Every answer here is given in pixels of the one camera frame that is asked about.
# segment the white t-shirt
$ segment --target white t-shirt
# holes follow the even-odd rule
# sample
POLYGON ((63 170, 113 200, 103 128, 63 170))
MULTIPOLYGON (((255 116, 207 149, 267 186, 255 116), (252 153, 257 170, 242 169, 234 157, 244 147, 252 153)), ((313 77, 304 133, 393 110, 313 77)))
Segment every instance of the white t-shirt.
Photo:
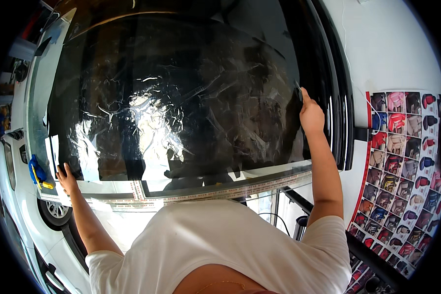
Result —
POLYGON ((351 278, 343 220, 326 216, 298 242, 229 200, 162 208, 124 257, 88 254, 92 292, 172 294, 206 264, 228 266, 270 291, 342 294, 351 278))

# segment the hand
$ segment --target hand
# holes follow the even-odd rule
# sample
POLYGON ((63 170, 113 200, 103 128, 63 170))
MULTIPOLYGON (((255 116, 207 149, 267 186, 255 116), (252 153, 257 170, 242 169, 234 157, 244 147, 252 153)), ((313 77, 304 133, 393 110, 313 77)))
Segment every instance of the hand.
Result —
POLYGON ((59 179, 59 183, 61 183, 62 188, 64 188, 64 192, 67 195, 74 194, 76 191, 80 191, 80 188, 78 187, 78 184, 76 183, 75 177, 72 175, 71 167, 69 164, 64 163, 65 172, 67 173, 67 176, 64 176, 64 173, 62 172, 61 168, 57 166, 57 170, 59 171, 55 175, 59 179))
POLYGON ((300 124, 307 137, 323 134, 325 115, 317 102, 309 97, 307 90, 304 87, 301 87, 301 90, 303 105, 299 114, 300 124))

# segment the seat cover poster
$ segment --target seat cover poster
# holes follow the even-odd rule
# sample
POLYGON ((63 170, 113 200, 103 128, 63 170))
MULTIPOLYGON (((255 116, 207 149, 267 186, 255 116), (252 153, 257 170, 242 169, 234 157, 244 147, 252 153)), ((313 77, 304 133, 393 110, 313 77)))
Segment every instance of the seat cover poster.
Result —
MULTIPOLYGON (((409 278, 441 216, 435 163, 441 95, 402 90, 366 96, 373 133, 369 166, 348 230, 409 278)), ((353 279, 359 282, 364 273, 353 279)))

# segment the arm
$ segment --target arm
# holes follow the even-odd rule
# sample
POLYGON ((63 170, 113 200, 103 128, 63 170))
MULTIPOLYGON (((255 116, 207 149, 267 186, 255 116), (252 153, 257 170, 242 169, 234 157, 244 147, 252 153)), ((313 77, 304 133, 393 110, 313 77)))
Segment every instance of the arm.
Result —
POLYGON ((69 165, 64 163, 64 167, 67 176, 62 173, 58 166, 57 178, 64 188, 64 192, 71 196, 76 228, 88 254, 99 250, 109 250, 124 256, 118 245, 116 245, 101 225, 101 222, 93 213, 85 198, 83 198, 69 165))
POLYGON ((307 137, 312 157, 312 193, 314 208, 307 226, 321 217, 336 215, 343 218, 343 193, 335 159, 323 133, 325 118, 322 109, 302 89, 303 106, 300 122, 307 137))

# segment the tire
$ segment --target tire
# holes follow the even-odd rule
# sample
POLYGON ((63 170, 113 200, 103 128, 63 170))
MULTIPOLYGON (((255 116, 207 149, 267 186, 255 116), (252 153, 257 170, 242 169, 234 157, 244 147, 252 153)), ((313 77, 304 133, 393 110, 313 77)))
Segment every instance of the tire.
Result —
POLYGON ((72 217, 72 208, 58 202, 37 199, 37 208, 46 225, 55 231, 61 231, 61 227, 72 217))

